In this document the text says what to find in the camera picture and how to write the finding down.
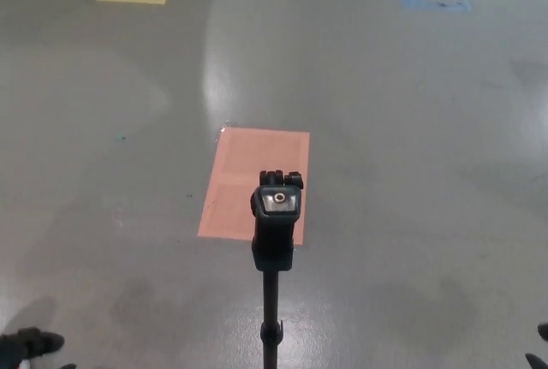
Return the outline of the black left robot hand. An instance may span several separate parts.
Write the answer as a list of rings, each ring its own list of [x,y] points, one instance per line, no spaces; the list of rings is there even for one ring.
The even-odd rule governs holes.
[[[24,360],[55,353],[64,343],[62,335],[36,327],[24,328],[11,335],[1,335],[1,367],[15,368]]]

